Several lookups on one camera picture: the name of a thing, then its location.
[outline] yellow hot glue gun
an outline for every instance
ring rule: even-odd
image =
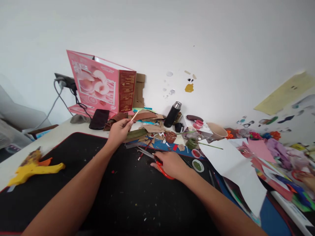
[[[52,158],[39,162],[39,159],[42,157],[40,152],[40,147],[35,151],[31,152],[22,164],[17,168],[17,176],[12,178],[8,186],[19,185],[25,183],[29,177],[36,174],[54,174],[58,173],[61,169],[64,169],[66,166],[63,163],[60,163],[55,166],[48,166]]]

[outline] green paint jar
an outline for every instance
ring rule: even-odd
[[[187,141],[186,146],[187,146],[190,150],[195,149],[196,146],[197,146],[196,139],[190,138],[190,139]]]

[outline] brown paint jar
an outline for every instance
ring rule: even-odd
[[[175,140],[176,140],[176,138],[177,138],[177,135],[176,135],[174,132],[172,132],[172,131],[171,131],[171,132],[168,132],[167,135],[166,135],[166,137],[165,137],[166,141],[167,141],[169,144],[174,143]]]

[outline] smartphone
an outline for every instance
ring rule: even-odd
[[[104,129],[105,124],[107,123],[109,115],[109,110],[96,109],[91,123],[89,125],[90,129]]]

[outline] black thermos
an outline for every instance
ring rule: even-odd
[[[165,127],[167,128],[172,127],[172,124],[174,123],[180,109],[181,109],[181,103],[175,102],[165,119],[165,122],[164,122]]]

